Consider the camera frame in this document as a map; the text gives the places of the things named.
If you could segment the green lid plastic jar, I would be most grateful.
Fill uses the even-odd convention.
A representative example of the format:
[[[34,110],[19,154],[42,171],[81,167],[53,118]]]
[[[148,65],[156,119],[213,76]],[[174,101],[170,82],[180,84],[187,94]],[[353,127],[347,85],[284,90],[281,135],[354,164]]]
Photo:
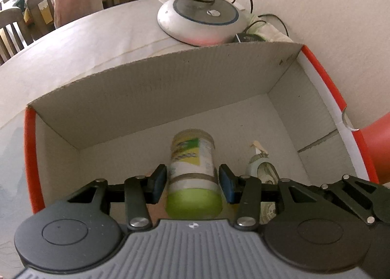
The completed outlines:
[[[201,129],[186,129],[174,136],[165,205],[170,218],[209,220],[222,211],[214,151],[212,136]]]

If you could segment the red white cardboard box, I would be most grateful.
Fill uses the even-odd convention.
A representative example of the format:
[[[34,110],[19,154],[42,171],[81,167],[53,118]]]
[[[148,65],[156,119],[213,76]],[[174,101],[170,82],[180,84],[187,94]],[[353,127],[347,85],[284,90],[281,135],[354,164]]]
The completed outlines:
[[[287,42],[187,49],[92,74],[33,100],[24,116],[30,202],[39,212],[96,178],[122,183],[201,129],[215,163],[242,174],[254,142],[282,177],[332,183],[378,175],[346,102],[313,52]]]

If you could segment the desk lamp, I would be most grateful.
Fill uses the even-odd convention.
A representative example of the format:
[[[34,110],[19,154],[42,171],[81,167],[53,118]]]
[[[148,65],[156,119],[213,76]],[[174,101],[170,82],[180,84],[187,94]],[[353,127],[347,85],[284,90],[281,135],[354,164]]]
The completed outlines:
[[[230,43],[248,25],[243,12],[227,0],[167,0],[157,22],[175,40],[201,47]]]

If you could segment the wooden dining chair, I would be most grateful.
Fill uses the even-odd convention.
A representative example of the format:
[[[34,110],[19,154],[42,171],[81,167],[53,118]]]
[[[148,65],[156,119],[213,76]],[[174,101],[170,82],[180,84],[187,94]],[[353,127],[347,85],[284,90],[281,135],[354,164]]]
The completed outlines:
[[[22,11],[11,7],[1,11],[1,65],[33,43]]]

